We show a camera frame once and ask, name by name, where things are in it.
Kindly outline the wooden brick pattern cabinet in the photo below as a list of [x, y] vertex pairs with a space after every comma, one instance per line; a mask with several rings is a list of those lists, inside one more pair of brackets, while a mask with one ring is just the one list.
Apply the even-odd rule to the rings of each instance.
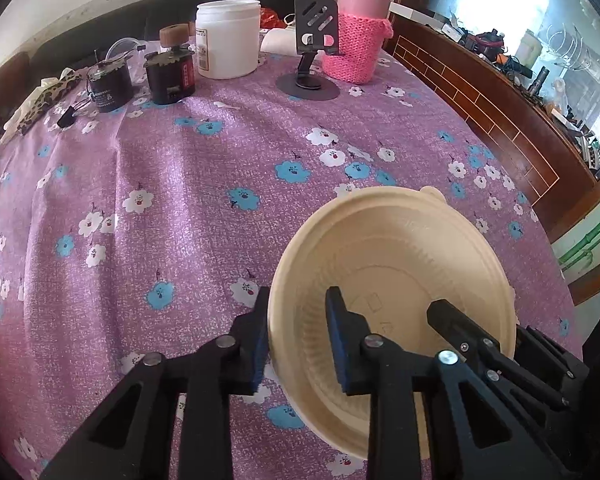
[[385, 48], [452, 107], [527, 194], [554, 242], [600, 203], [568, 130], [496, 68], [441, 32], [394, 14]]

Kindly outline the small black adapter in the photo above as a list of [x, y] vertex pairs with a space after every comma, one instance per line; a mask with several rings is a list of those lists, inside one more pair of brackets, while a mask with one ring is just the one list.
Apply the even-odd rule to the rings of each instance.
[[57, 125], [61, 129], [69, 128], [74, 125], [76, 122], [76, 108], [74, 106], [69, 106], [62, 114], [58, 121]]

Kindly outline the black round canister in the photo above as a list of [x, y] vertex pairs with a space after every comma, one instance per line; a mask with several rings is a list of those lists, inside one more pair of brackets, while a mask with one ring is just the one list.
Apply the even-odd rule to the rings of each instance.
[[133, 86], [125, 56], [97, 62], [86, 73], [87, 93], [99, 113], [109, 113], [129, 102]]

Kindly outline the black phone stand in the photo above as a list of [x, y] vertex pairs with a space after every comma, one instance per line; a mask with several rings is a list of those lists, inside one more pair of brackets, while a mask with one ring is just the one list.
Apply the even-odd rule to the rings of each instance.
[[294, 0], [296, 50], [301, 55], [294, 73], [276, 80], [276, 88], [300, 100], [324, 102], [336, 99], [340, 90], [324, 76], [312, 75], [318, 52], [339, 54], [338, 6], [335, 0]]

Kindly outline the black sofa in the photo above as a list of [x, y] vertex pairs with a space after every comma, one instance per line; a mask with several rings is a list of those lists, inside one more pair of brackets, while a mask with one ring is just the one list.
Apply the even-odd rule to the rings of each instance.
[[[34, 53], [17, 53], [0, 68], [0, 134], [22, 100], [42, 78], [53, 77], [70, 67], [90, 66], [105, 57], [122, 38], [155, 41], [159, 30], [172, 24], [192, 22], [198, 4], [216, 0], [143, 0], [113, 10], [59, 36], [45, 40]], [[258, 0], [281, 18], [294, 10], [294, 0]]]

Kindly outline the black canister with cork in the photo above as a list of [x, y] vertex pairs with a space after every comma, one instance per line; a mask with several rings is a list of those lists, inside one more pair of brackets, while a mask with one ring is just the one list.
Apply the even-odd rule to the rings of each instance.
[[160, 52], [145, 55], [152, 102], [169, 105], [195, 92], [195, 66], [189, 49], [188, 23], [174, 24], [159, 30]]

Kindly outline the purple floral tablecloth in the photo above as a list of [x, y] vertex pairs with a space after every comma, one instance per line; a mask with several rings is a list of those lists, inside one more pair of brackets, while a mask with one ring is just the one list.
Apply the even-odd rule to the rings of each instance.
[[330, 102], [276, 89], [294, 62], [199, 79], [157, 105], [141, 60], [129, 104], [60, 108], [0, 145], [0, 450], [25, 479], [147, 352], [226, 330], [317, 208], [378, 184], [431, 185], [484, 235], [521, 323], [572, 352], [568, 287], [528, 184], [389, 55]]

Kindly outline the white plastic jar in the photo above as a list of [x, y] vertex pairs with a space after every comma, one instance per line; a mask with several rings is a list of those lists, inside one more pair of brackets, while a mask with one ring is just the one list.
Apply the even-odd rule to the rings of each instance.
[[195, 20], [198, 72], [223, 80], [246, 76], [258, 67], [259, 0], [219, 0], [198, 4]]

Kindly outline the leopard print pouch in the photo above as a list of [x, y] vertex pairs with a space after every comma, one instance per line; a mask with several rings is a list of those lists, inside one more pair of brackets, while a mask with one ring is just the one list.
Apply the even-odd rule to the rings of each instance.
[[53, 84], [44, 87], [34, 98], [29, 109], [19, 119], [16, 133], [25, 134], [44, 113], [54, 107], [62, 98], [76, 88], [83, 80], [77, 72], [69, 72]]

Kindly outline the pink thermos knitted sleeve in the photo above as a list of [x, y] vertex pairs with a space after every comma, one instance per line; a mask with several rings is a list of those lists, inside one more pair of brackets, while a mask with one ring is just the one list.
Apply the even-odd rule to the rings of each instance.
[[393, 36], [388, 20], [391, 0], [337, 0], [339, 47], [326, 54], [322, 70], [351, 84], [373, 79], [381, 46]]

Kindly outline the red plastic bag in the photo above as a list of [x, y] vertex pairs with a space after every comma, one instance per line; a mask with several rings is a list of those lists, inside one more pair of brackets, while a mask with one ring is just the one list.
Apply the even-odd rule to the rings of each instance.
[[266, 6], [260, 9], [260, 29], [285, 29], [286, 27], [287, 23], [273, 9]]

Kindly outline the large cream plastic bowl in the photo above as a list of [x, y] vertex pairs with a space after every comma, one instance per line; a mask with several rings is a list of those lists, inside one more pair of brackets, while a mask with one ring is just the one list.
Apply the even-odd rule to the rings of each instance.
[[446, 348], [427, 322], [449, 300], [513, 356], [515, 292], [482, 234], [433, 186], [361, 188], [302, 224], [268, 298], [272, 365], [288, 403], [317, 437], [362, 460], [370, 399], [346, 396], [328, 338], [325, 294], [337, 286], [370, 330], [423, 356]]

